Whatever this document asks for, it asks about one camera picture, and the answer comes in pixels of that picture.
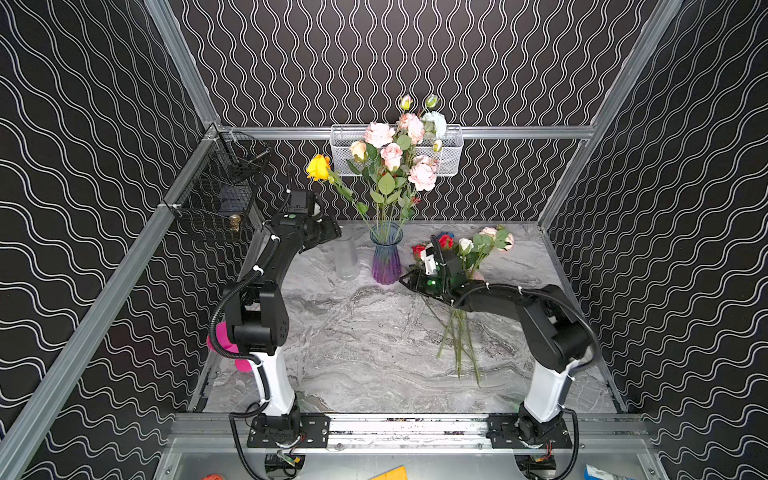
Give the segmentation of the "yellow rose stem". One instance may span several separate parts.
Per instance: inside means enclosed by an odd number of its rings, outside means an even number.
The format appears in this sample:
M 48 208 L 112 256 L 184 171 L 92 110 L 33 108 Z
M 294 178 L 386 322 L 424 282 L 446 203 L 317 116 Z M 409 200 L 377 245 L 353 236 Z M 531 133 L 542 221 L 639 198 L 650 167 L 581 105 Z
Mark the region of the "yellow rose stem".
M 373 230 L 368 217 L 369 207 L 358 199 L 356 194 L 346 186 L 341 177 L 331 168 L 331 160 L 328 156 L 322 154 L 315 155 L 310 160 L 305 171 L 308 179 L 315 182 L 329 183 L 338 195 L 355 208 L 368 229 L 370 231 Z

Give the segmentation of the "purple blue glass vase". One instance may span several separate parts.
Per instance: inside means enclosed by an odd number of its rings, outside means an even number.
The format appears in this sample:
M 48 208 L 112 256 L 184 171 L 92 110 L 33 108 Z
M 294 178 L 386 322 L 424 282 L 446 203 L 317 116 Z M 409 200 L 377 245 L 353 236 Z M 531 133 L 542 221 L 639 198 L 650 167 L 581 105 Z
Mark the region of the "purple blue glass vase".
M 394 284 L 401 277 L 398 246 L 402 237 L 402 230 L 394 223 L 382 224 L 370 232 L 374 244 L 371 273 L 373 279 L 381 285 Z

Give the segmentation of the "pink rose spray stem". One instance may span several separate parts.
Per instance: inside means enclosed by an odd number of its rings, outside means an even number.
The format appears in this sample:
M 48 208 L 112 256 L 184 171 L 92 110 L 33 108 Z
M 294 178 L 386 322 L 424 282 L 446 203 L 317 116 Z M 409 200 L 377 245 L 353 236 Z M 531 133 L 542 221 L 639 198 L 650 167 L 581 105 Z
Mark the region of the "pink rose spray stem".
M 432 191 L 437 182 L 437 160 L 427 155 L 417 155 L 407 177 L 407 188 L 402 199 L 400 225 L 410 221 L 415 213 L 420 192 Z

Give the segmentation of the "cream rose stem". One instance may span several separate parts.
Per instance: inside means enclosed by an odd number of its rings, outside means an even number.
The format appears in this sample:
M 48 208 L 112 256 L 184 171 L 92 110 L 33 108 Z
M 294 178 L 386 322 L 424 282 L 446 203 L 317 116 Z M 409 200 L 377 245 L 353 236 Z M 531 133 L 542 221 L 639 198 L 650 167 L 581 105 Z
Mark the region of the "cream rose stem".
M 373 214 L 376 229 L 381 229 L 381 213 L 383 202 L 383 196 L 378 190 L 378 182 L 380 180 L 381 160 L 379 150 L 372 144 L 365 141 L 355 141 L 349 147 L 352 154 L 352 159 L 347 161 L 350 170 L 357 175 L 360 175 L 363 181 L 366 183 L 369 190 L 369 197 L 371 199 L 371 205 L 374 208 Z

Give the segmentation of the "large pink peony stem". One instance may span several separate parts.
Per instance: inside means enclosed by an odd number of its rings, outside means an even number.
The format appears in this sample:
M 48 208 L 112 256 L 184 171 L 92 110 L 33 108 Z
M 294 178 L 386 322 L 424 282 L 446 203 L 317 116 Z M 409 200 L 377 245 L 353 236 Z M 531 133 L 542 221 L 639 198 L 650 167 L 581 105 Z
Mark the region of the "large pink peony stem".
M 365 129 L 361 141 L 372 144 L 378 150 L 390 142 L 400 145 L 403 150 L 403 157 L 401 161 L 401 173 L 399 176 L 402 178 L 404 195 L 408 185 L 407 177 L 413 164 L 413 159 L 417 155 L 420 155 L 416 152 L 416 148 L 425 140 L 425 130 L 420 120 L 422 112 L 414 111 L 414 98 L 411 95 L 405 94 L 401 96 L 397 101 L 397 108 L 399 110 L 399 117 L 395 123 L 370 123 Z M 391 222 L 396 224 L 400 229 L 404 226 L 404 224 L 400 225 L 402 202 L 403 199 L 396 207 L 395 215 Z

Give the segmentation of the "white light-blue flower stem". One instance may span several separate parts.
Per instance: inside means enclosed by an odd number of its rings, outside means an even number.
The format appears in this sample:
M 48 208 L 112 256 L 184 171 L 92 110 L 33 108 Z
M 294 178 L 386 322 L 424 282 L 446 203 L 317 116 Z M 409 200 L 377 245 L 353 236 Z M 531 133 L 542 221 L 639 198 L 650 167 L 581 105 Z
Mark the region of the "white light-blue flower stem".
M 438 111 L 440 98 L 436 94 L 426 97 L 420 120 L 424 126 L 425 139 L 432 144 L 432 150 L 439 153 L 443 149 L 443 139 L 447 134 L 448 124 L 445 116 Z

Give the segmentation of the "clear glass jar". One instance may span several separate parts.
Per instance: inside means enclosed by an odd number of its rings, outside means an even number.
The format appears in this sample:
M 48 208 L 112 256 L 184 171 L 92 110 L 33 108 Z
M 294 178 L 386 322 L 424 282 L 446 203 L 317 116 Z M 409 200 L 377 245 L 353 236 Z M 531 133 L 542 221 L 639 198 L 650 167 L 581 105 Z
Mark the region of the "clear glass jar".
M 334 265 L 341 280 L 351 281 L 359 276 L 356 244 L 350 235 L 344 235 L 334 242 Z

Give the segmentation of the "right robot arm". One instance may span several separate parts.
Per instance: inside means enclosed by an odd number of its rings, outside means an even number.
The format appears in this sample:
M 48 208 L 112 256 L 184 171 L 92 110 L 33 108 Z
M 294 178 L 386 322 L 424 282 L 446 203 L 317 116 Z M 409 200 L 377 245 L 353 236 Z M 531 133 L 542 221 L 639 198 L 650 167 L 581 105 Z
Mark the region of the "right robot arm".
M 581 311 L 557 285 L 524 288 L 472 277 L 468 261 L 478 256 L 444 248 L 435 236 L 420 256 L 399 279 L 408 290 L 447 305 L 453 313 L 495 314 L 521 325 L 535 367 L 517 428 L 530 438 L 553 429 L 566 411 L 573 375 L 600 355 L 597 336 Z

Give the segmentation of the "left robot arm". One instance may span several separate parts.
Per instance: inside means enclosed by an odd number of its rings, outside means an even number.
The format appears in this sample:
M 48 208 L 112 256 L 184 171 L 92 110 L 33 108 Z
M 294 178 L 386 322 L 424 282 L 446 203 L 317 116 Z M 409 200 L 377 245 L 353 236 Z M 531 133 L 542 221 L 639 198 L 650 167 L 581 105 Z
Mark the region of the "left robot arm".
M 339 238 L 341 229 L 330 216 L 300 213 L 279 214 L 266 227 L 264 250 L 214 309 L 208 338 L 217 354 L 251 366 L 261 395 L 257 412 L 284 420 L 297 408 L 283 357 L 290 320 L 281 286 L 296 255 Z

